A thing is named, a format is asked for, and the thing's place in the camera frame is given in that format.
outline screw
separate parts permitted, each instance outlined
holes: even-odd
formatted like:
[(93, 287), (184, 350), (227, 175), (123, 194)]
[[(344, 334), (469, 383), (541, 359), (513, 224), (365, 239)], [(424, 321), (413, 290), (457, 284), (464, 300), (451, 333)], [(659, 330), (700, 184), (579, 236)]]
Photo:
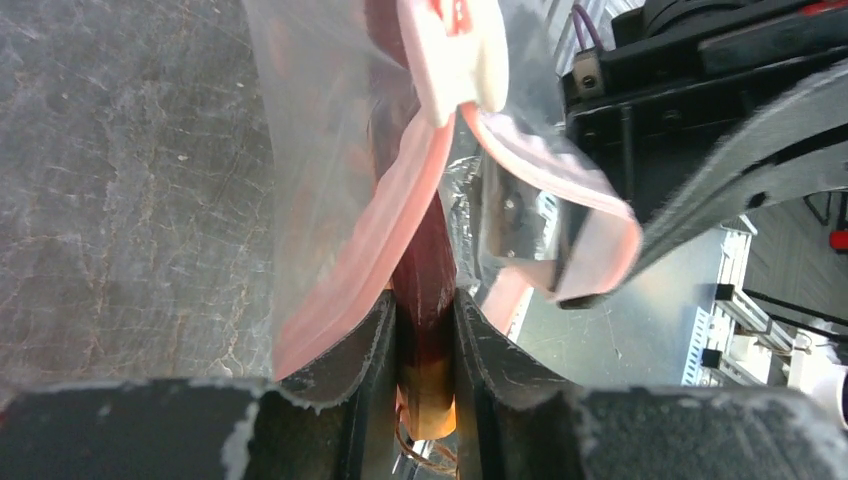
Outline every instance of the screw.
[(585, 77), (583, 77), (583, 80), (581, 80), (580, 83), (583, 84), (584, 88), (592, 89), (598, 85), (598, 79), (591, 75), (586, 75)]
[(589, 130), (588, 132), (583, 134), (583, 147), (591, 148), (595, 146), (595, 142), (598, 140), (598, 134), (595, 133), (594, 130)]
[(679, 110), (667, 110), (663, 113), (663, 126), (666, 130), (677, 130), (683, 123), (683, 115)]

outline scratched black surface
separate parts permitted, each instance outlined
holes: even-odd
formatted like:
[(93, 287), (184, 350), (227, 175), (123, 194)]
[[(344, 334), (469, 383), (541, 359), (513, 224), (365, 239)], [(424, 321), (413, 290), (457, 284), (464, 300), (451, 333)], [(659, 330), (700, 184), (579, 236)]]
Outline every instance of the scratched black surface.
[(238, 0), (0, 0), (7, 380), (267, 373), (249, 43)]

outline clear plastic bag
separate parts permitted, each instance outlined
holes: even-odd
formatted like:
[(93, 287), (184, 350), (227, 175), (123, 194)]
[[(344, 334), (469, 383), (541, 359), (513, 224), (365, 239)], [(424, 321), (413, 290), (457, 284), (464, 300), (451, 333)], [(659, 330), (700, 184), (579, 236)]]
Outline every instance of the clear plastic bag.
[[(436, 128), (422, 114), (395, 1), (245, 5), (277, 172), (272, 314), (282, 378), (353, 329), (386, 287), (439, 185), (455, 116)], [(632, 263), (638, 224), (600, 171), (557, 134), (564, 115), (541, 13), (520, 1), (503, 0), (501, 9), (507, 107), (460, 111), (528, 191), (586, 213), (553, 260), (506, 262), (504, 277), (546, 286), (556, 299), (602, 293)], [(545, 275), (553, 280), (540, 281)]]

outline white plastic clip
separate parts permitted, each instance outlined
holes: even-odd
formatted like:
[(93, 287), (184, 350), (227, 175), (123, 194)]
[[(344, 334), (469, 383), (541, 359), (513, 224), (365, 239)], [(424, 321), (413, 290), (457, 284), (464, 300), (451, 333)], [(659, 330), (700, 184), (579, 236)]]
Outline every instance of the white plastic clip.
[[(456, 108), (473, 102), (487, 112), (506, 105), (509, 55), (497, 0), (464, 0), (463, 11), (442, 18), (433, 0), (397, 0), (401, 37), (421, 109), (434, 127)], [(442, 0), (456, 9), (456, 0)], [(467, 16), (467, 31), (449, 34), (454, 15)]]

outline red object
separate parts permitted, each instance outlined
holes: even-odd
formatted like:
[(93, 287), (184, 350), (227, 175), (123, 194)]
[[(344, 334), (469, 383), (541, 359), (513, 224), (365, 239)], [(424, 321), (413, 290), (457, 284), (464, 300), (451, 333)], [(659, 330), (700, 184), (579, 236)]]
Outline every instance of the red object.
[(830, 248), (837, 251), (848, 251), (848, 230), (840, 230), (831, 233)]
[(802, 8), (801, 14), (812, 17), (820, 13), (845, 7), (848, 7), (848, 0), (839, 0), (838, 2), (819, 2)]

